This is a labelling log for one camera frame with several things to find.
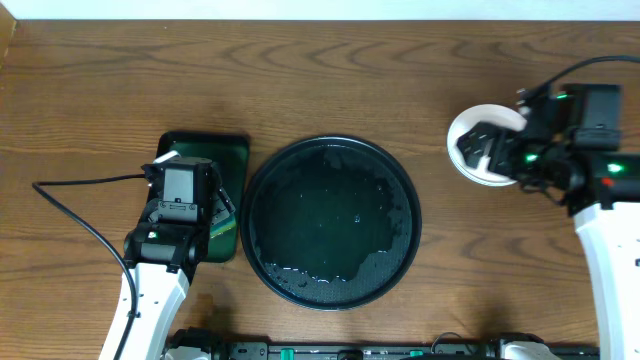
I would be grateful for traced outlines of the mint plate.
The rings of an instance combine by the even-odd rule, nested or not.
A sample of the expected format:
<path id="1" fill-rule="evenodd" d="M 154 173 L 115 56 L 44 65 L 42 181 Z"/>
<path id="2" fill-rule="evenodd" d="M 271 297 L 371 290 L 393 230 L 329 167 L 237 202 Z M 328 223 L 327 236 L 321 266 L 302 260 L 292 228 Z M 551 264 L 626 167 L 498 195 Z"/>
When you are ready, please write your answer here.
<path id="1" fill-rule="evenodd" d="M 483 155 L 480 158 L 480 161 L 476 168 L 467 166 L 461 153 L 456 149 L 453 149 L 449 152 L 449 157 L 454 167 L 464 177 L 477 184 L 489 187 L 504 187 L 515 184 L 514 180 L 499 174 L 492 173 L 488 170 L 490 157 L 487 155 Z"/>

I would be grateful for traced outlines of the round black tray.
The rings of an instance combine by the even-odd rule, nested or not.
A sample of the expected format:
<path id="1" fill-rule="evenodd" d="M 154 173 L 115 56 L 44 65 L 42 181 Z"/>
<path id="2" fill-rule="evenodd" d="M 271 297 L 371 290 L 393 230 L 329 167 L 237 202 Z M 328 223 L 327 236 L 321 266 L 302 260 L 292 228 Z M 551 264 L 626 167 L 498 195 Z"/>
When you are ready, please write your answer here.
<path id="1" fill-rule="evenodd" d="M 286 146 L 253 175 L 239 222 L 257 277 L 301 307 L 342 311 L 397 285 L 416 256 L 419 197 L 400 162 L 352 136 Z"/>

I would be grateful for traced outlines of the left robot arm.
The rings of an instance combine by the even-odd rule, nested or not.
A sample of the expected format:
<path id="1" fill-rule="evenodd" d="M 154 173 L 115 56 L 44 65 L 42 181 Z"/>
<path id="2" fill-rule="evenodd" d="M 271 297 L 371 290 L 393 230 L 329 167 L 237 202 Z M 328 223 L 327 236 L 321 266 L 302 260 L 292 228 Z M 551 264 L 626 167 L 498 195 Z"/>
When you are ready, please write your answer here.
<path id="1" fill-rule="evenodd" d="M 161 359 L 200 262 L 218 206 L 227 205 L 217 164 L 170 151 L 142 166 L 147 203 L 125 237 L 121 292 L 101 359 Z"/>

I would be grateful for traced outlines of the green sponge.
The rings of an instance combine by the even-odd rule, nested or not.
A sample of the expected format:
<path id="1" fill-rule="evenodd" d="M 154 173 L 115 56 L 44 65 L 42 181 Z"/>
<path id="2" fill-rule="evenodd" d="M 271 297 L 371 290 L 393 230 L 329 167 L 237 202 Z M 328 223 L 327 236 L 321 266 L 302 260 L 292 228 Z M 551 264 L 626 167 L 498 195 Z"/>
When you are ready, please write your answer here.
<path id="1" fill-rule="evenodd" d="M 214 220 L 210 228 L 210 238 L 214 239 L 219 237 L 230 230 L 236 228 L 236 217 L 234 214 L 228 215 L 224 219 Z"/>

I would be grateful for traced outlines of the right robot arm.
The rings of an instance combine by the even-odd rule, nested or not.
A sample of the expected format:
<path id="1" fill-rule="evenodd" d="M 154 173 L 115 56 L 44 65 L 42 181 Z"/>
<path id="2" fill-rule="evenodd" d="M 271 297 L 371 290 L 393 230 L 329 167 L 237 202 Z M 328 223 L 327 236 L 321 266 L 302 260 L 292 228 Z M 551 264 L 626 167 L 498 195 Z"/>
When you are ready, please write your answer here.
<path id="1" fill-rule="evenodd" d="M 589 269 L 600 355 L 639 356 L 639 157 L 619 150 L 616 86 L 571 85 L 522 100 L 518 109 L 483 104 L 450 125 L 456 169 L 490 187 L 562 193 Z"/>

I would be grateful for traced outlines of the rectangular black tray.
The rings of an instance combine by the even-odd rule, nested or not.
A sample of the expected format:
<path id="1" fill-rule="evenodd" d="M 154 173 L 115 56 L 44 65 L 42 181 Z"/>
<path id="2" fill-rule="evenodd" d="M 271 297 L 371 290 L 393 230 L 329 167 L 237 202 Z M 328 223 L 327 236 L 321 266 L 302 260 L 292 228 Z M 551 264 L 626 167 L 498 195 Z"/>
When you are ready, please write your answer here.
<path id="1" fill-rule="evenodd" d="M 204 261 L 224 263 L 231 260 L 236 252 L 237 223 L 247 175 L 248 138 L 237 134 L 170 131 L 160 137 L 155 157 L 171 150 L 178 151 L 183 157 L 208 158 L 216 164 L 221 187 L 235 206 L 236 228 L 214 239 L 210 238 L 208 255 Z"/>

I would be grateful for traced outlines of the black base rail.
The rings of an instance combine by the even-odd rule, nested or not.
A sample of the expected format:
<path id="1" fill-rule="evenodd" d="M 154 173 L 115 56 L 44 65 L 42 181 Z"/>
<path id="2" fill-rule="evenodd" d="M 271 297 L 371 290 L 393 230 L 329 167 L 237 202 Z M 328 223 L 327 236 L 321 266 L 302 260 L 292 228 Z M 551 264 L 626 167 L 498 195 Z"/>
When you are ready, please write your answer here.
<path id="1" fill-rule="evenodd" d="M 311 344 L 225 342 L 210 331 L 189 328 L 176 332 L 163 359 L 211 360 L 394 360 L 394 359 L 575 359 L 597 360 L 597 347 L 551 346 L 528 333 L 506 333 L 487 342 L 465 340 L 445 332 L 422 345 Z"/>

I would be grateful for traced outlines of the white plate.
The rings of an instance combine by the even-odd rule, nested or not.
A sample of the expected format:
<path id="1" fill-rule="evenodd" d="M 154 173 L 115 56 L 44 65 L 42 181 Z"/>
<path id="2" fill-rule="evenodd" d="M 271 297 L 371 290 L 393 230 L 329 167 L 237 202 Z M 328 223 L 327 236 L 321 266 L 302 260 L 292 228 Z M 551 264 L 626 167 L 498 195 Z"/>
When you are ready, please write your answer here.
<path id="1" fill-rule="evenodd" d="M 453 149 L 458 150 L 456 148 L 458 138 L 478 122 L 489 122 L 510 130 L 521 131 L 527 120 L 518 112 L 501 105 L 482 104 L 471 107 L 460 113 L 449 127 L 447 134 L 448 154 Z"/>

